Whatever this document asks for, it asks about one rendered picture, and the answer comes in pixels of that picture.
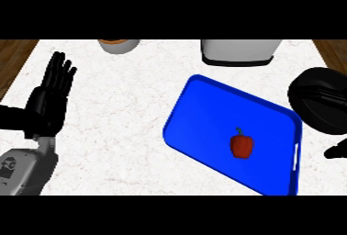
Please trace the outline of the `red bell pepper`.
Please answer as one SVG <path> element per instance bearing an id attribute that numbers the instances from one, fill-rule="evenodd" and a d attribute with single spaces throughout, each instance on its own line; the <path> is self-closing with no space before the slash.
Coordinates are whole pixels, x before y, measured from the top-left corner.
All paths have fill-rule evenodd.
<path id="1" fill-rule="evenodd" d="M 242 129 L 236 128 L 238 134 L 230 138 L 230 151 L 235 158 L 248 159 L 253 154 L 254 140 L 244 135 Z"/>

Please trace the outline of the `black pot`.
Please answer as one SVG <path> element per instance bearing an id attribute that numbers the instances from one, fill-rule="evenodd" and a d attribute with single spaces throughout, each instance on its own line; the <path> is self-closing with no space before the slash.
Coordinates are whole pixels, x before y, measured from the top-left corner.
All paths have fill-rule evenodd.
<path id="1" fill-rule="evenodd" d="M 315 67 L 289 84 L 289 105 L 304 123 L 319 132 L 347 134 L 347 75 Z"/>

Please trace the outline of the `blue plastic tray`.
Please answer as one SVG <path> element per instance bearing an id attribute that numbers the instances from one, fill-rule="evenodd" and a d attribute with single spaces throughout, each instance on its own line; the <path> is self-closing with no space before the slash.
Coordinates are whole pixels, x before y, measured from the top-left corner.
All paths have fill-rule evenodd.
<path id="1" fill-rule="evenodd" d="M 235 158 L 230 138 L 254 140 L 248 159 Z M 292 110 L 195 74 L 170 114 L 162 138 L 195 161 L 261 195 L 294 196 L 303 122 Z"/>

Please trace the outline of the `grey cup with orange rim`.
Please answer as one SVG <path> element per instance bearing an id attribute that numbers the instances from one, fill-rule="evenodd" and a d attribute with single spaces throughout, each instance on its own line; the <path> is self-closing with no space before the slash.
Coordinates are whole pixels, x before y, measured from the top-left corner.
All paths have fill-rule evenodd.
<path id="1" fill-rule="evenodd" d="M 109 54 L 126 54 L 137 47 L 140 41 L 137 39 L 98 40 L 100 47 Z"/>

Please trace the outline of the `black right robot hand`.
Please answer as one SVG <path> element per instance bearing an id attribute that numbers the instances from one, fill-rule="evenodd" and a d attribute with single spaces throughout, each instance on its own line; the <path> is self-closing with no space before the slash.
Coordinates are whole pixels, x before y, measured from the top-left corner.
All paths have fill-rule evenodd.
<path id="1" fill-rule="evenodd" d="M 325 152 L 326 159 L 347 158 L 347 148 L 341 145 L 332 146 Z"/>

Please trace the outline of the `white appliance with black base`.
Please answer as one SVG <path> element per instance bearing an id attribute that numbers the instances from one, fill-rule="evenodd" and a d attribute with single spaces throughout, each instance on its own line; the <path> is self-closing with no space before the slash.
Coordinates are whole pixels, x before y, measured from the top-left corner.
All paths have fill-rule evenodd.
<path id="1" fill-rule="evenodd" d="M 202 61 L 226 67 L 264 66 L 281 42 L 281 39 L 202 39 Z"/>

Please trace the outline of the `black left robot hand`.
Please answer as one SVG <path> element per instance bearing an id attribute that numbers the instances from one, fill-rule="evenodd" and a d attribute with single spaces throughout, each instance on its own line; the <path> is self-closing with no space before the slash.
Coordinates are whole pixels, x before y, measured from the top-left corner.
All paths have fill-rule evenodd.
<path id="1" fill-rule="evenodd" d="M 65 121 L 75 71 L 65 53 L 56 51 L 46 66 L 41 85 L 31 92 L 25 108 L 0 105 L 0 129 L 21 130 L 27 139 L 58 135 Z"/>

